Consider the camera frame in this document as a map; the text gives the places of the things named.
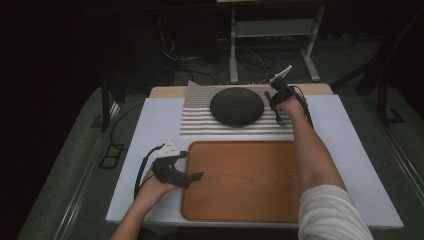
metal stand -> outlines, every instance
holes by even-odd
[[[264,36],[296,36],[308,35],[309,41],[304,50],[302,58],[308,69],[313,82],[318,82],[320,77],[311,59],[312,49],[318,35],[321,20],[324,15],[325,6],[318,8],[315,18],[289,19],[272,21],[248,21],[236,22],[235,11],[231,14],[231,56],[230,77],[231,84],[238,83],[237,60],[235,56],[236,38],[241,37],[264,37]]]
[[[305,62],[306,68],[308,69],[309,75],[311,76],[312,82],[319,82],[320,77],[317,69],[315,68],[314,62],[311,59],[312,49],[314,48],[315,40],[317,39],[318,30],[321,26],[322,16],[324,16],[325,6],[321,6],[318,9],[317,15],[315,16],[314,23],[312,25],[311,34],[309,35],[309,42],[304,51],[302,51],[303,61]]]

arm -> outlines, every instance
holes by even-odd
[[[160,182],[150,170],[144,178],[144,184],[140,187],[134,202],[131,204],[112,239],[137,239],[144,217],[150,209],[169,191],[178,187],[169,183]]]
[[[296,98],[291,97],[278,104],[277,108],[285,112],[292,120],[301,192],[324,184],[335,185],[346,190],[327,147],[309,124]]]

floor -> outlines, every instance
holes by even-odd
[[[293,66],[286,77],[289,83],[310,83],[306,67],[300,58],[304,41],[305,39],[279,38],[239,42],[237,57],[240,59],[240,84],[259,84],[288,64]],[[352,43],[353,38],[350,36],[318,39],[312,59],[321,82],[331,84],[366,63],[380,44],[363,42],[353,46]],[[189,56],[190,59],[180,61],[175,71],[174,84],[186,85],[189,80],[202,85],[228,84],[227,50],[222,48],[219,52],[221,57],[216,62],[197,56]],[[355,87],[360,79],[361,76],[352,79],[334,89],[334,93],[341,97],[362,144],[405,225],[403,229],[373,230],[372,233],[375,239],[420,239],[424,235],[424,201],[417,193],[422,188],[420,190],[412,184],[417,178],[405,174],[411,168],[405,168],[399,156],[404,155],[403,158],[409,160],[418,176],[424,174],[424,121],[395,89],[390,88],[389,107],[398,110],[405,122],[384,127],[375,117],[375,92],[370,96],[356,94]],[[93,236],[96,239],[106,239],[110,236],[116,225],[104,219],[125,160],[125,152],[115,169],[101,169],[97,165],[111,139],[125,146],[130,144],[132,130],[146,97],[143,94],[127,95],[125,102],[116,105],[119,112],[114,112],[111,126],[102,133],[92,125],[96,116],[101,115],[99,89],[92,94],[62,148],[21,231],[20,239],[93,239]],[[243,229],[150,228],[161,239],[216,239],[225,236],[248,239],[242,234]],[[297,238],[293,230],[249,229],[247,232],[249,236],[256,236],[254,239]]]

hand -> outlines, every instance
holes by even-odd
[[[305,115],[302,105],[295,96],[291,96],[287,101],[277,104],[276,108],[283,111],[283,113],[287,114],[290,118],[297,115]]]
[[[150,210],[166,193],[178,188],[178,186],[170,183],[159,181],[154,176],[152,169],[150,169],[143,179],[143,184],[138,191],[134,204],[144,206],[144,208]]]

striped mat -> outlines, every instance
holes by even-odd
[[[268,100],[264,94],[265,91],[270,91],[272,89],[266,85],[246,87],[259,94],[264,101],[265,110],[258,121],[248,126],[235,128],[223,125],[215,120],[210,112],[210,101],[215,94],[228,87],[229,86],[200,86],[194,82],[189,82],[181,118],[180,137],[292,135],[293,127],[290,119],[286,115],[280,114],[286,124],[284,126],[277,124],[275,112],[269,107]]]

